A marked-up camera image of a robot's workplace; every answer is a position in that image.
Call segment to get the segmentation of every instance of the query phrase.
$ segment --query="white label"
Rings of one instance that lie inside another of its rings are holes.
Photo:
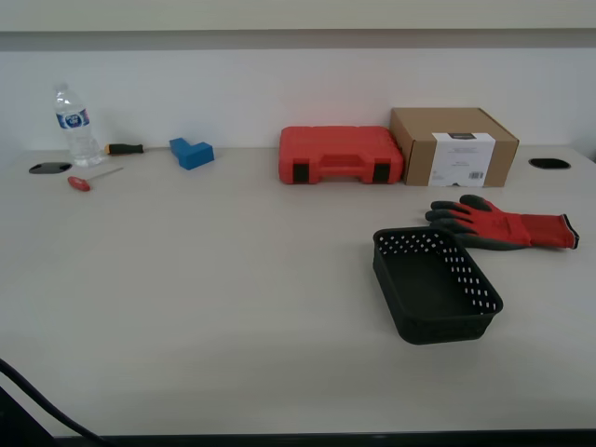
[[[433,133],[437,139],[430,179],[432,186],[484,186],[494,138],[488,133]]]

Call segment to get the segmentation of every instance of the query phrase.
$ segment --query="red case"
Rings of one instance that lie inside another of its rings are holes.
[[[370,127],[291,127],[279,139],[279,179],[318,183],[323,177],[355,176],[363,183],[395,183],[403,157],[389,133]]]

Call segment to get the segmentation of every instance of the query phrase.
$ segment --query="wall shelf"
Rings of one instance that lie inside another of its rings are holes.
[[[0,32],[596,28],[594,0],[20,0]]]

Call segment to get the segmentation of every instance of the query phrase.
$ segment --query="red glove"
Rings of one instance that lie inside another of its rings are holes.
[[[465,195],[455,202],[432,202],[430,226],[455,233],[465,247],[517,250],[526,247],[576,249],[579,235],[565,214],[538,216],[503,212],[482,197]]]

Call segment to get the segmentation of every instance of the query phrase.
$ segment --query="water bottle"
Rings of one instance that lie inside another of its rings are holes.
[[[104,160],[104,153],[91,135],[91,125],[85,105],[65,83],[54,86],[54,110],[68,148],[77,166],[89,167]]]

